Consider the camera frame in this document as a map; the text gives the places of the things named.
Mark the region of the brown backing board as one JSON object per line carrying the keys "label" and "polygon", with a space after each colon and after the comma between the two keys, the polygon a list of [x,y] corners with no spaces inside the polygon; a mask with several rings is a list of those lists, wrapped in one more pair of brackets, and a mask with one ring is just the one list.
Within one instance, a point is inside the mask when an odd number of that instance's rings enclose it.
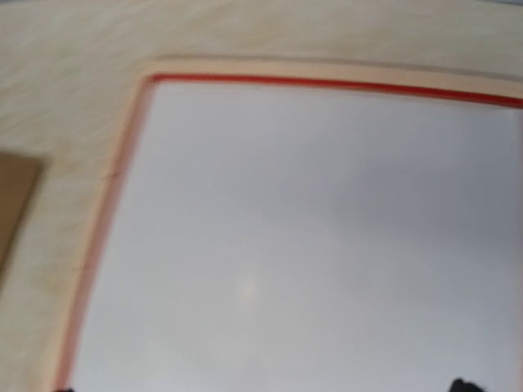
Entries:
{"label": "brown backing board", "polygon": [[42,173],[39,158],[1,152],[1,270]]}

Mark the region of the white foam sheet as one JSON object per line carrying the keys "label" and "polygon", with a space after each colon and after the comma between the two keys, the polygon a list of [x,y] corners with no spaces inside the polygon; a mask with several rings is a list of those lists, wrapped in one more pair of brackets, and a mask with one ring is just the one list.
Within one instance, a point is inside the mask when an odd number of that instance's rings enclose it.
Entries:
{"label": "white foam sheet", "polygon": [[162,82],[80,391],[522,388],[521,111]]}

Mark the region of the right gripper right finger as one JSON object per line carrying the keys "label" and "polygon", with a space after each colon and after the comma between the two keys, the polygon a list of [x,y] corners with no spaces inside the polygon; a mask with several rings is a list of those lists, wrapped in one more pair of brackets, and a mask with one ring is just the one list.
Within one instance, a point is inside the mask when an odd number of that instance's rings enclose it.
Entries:
{"label": "right gripper right finger", "polygon": [[465,381],[462,378],[456,378],[451,383],[449,392],[485,392],[485,389],[473,382]]}

